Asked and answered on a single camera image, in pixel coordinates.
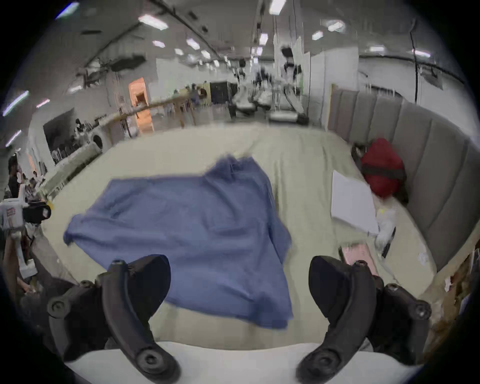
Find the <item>blue cloth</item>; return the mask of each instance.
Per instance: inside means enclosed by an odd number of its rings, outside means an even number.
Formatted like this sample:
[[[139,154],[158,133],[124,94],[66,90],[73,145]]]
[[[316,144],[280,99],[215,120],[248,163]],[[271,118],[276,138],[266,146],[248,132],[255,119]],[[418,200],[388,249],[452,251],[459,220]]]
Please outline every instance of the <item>blue cloth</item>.
[[[267,175],[250,157],[226,157],[203,176],[112,180],[63,235],[108,268],[164,254],[167,301],[285,328],[292,316],[282,263],[290,235]]]

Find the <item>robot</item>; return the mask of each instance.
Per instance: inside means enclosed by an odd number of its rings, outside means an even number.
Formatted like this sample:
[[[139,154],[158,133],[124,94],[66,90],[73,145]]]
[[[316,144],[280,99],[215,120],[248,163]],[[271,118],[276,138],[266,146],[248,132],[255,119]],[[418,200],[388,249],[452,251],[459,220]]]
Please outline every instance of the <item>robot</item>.
[[[15,241],[18,265],[23,279],[37,274],[34,260],[30,259],[25,262],[22,252],[20,240],[25,222],[39,224],[43,220],[50,218],[51,215],[51,209],[46,203],[25,201],[25,188],[25,184],[20,185],[17,198],[4,199],[0,203],[1,228],[4,231],[9,231],[10,236]]]
[[[250,101],[251,88],[245,80],[245,59],[240,59],[240,68],[237,69],[236,77],[239,82],[238,92],[232,97],[232,102],[228,106],[230,117],[234,118],[237,115],[237,111],[243,113],[246,116],[251,116],[257,110],[254,103]]]
[[[307,125],[309,119],[305,115],[298,97],[300,90],[295,86],[297,75],[301,73],[301,66],[295,65],[293,52],[290,47],[283,47],[282,54],[287,59],[287,62],[283,66],[282,78],[275,81],[274,110],[270,112],[269,120]]]

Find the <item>red bag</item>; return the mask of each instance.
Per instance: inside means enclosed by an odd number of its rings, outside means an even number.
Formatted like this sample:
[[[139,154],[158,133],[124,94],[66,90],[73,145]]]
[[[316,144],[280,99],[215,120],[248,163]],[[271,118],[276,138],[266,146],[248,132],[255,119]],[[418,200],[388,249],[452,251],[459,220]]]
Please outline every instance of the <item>red bag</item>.
[[[366,149],[365,155],[360,158],[357,149]],[[399,199],[408,202],[404,187],[407,175],[403,161],[386,139],[375,139],[368,149],[364,145],[354,144],[352,157],[373,193],[385,198],[401,192]]]

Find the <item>beige bed sheet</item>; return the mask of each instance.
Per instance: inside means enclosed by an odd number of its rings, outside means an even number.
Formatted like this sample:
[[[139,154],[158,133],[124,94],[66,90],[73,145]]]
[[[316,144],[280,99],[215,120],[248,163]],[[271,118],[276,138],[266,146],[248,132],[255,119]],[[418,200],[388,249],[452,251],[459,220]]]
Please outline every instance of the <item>beige bed sheet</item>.
[[[104,269],[75,244],[67,247],[63,243],[63,232],[73,215],[89,208],[112,178],[202,174],[225,154],[252,156],[270,178],[279,217],[292,237],[284,271],[293,318],[287,329],[270,330],[165,302],[150,320],[156,340],[222,349],[321,343],[328,321],[309,292],[312,257],[338,258],[338,246],[347,241],[366,240],[374,250],[373,238],[330,217],[332,171],[361,179],[348,145],[333,133],[297,126],[226,123],[122,142],[86,167],[59,193],[53,201],[52,217],[42,224],[45,236],[76,280],[93,280]],[[397,233],[386,262],[396,279],[418,296],[436,272],[431,257],[425,265],[418,259],[425,250],[424,241],[407,211],[394,199],[376,201],[376,205],[397,210]],[[385,283],[392,282],[376,256],[374,259]]]

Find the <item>door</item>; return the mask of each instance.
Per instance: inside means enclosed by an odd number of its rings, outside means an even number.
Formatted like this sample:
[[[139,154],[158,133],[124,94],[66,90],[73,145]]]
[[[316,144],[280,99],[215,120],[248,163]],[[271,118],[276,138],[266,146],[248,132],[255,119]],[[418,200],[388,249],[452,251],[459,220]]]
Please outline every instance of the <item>door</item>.
[[[143,77],[128,84],[128,90],[133,107],[141,104],[148,105],[147,88]],[[137,120],[138,130],[141,133],[153,131],[152,116],[150,115],[149,109],[136,113],[135,118]]]

